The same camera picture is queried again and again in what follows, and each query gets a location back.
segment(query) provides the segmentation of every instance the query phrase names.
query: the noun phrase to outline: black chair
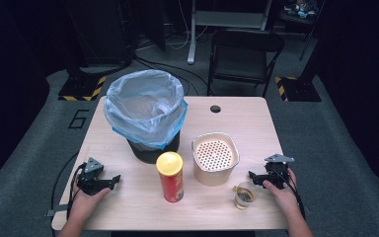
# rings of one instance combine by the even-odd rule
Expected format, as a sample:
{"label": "black chair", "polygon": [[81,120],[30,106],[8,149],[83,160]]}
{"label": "black chair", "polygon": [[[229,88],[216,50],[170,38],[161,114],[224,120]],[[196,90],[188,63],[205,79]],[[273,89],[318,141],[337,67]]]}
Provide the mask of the black chair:
{"label": "black chair", "polygon": [[[211,43],[207,96],[213,79],[265,84],[265,97],[276,59],[284,48],[277,34],[247,30],[224,29],[214,34]],[[266,55],[272,54],[267,62]]]}
{"label": "black chair", "polygon": [[322,1],[321,6],[318,6],[318,13],[314,16],[307,16],[305,18],[301,18],[298,14],[288,14],[286,11],[284,11],[283,7],[282,9],[277,13],[277,16],[275,18],[276,21],[283,22],[285,24],[293,25],[300,27],[308,32],[306,35],[303,51],[301,52],[299,60],[303,59],[304,53],[306,52],[307,46],[309,45],[310,39],[315,33],[316,26],[319,23],[320,16],[322,15],[322,11],[325,8],[326,0]]}

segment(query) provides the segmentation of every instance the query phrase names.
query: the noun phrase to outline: wooden table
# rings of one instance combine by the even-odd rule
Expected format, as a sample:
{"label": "wooden table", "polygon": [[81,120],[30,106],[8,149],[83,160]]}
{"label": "wooden table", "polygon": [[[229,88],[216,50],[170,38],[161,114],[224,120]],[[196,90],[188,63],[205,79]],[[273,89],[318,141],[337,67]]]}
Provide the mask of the wooden table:
{"label": "wooden table", "polygon": [[[121,175],[114,190],[99,204],[85,229],[93,230],[258,230],[286,229],[286,220],[268,190],[245,210],[235,207],[234,186],[250,181],[248,171],[265,173],[265,158],[282,154],[273,122],[263,98],[185,97],[189,104],[178,150],[184,158],[184,198],[170,203],[163,197],[155,165],[138,160],[126,139],[115,133],[99,101],[73,172],[89,157],[105,165],[100,179]],[[213,113],[211,106],[219,106]],[[193,175],[191,143],[199,135],[221,131],[235,142],[240,162],[229,180],[218,187],[202,185]],[[61,198],[66,204],[70,181]],[[52,227],[60,230],[66,211],[54,216]]]}

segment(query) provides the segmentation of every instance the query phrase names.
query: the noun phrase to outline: light blue plastic bag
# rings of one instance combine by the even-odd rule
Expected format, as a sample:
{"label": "light blue plastic bag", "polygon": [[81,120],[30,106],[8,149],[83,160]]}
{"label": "light blue plastic bag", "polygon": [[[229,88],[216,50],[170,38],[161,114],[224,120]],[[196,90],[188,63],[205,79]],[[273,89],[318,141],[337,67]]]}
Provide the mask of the light blue plastic bag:
{"label": "light blue plastic bag", "polygon": [[104,113],[126,139],[163,149],[181,130],[187,107],[180,80],[164,71],[145,70],[110,85]]}

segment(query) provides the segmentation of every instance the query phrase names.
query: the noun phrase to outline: pringles can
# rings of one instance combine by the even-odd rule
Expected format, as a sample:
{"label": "pringles can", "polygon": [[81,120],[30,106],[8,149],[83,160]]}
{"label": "pringles can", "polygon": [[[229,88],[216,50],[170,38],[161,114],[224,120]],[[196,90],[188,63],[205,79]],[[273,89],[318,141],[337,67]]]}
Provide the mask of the pringles can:
{"label": "pringles can", "polygon": [[156,160],[164,197],[169,202],[177,202],[184,196],[183,166],[183,158],[173,151],[163,153]]}

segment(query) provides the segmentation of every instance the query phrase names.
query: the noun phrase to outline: dark background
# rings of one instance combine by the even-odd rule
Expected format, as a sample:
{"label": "dark background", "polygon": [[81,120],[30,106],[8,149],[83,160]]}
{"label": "dark background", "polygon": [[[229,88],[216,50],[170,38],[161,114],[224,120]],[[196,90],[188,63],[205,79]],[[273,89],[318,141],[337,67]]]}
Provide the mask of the dark background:
{"label": "dark background", "polygon": [[[181,24],[173,14],[179,11],[176,1],[106,1],[110,7],[86,2],[0,0],[0,168],[45,103],[46,76],[69,66],[127,63],[139,31],[165,49],[159,11]],[[182,6],[190,18],[190,1]],[[95,27],[93,21],[103,24]],[[106,21],[108,29],[101,28]],[[88,39],[87,33],[95,31],[100,35]],[[317,64],[350,135],[379,177],[379,3],[329,1],[319,39],[322,45],[311,63]],[[92,51],[86,49],[89,42]]]}

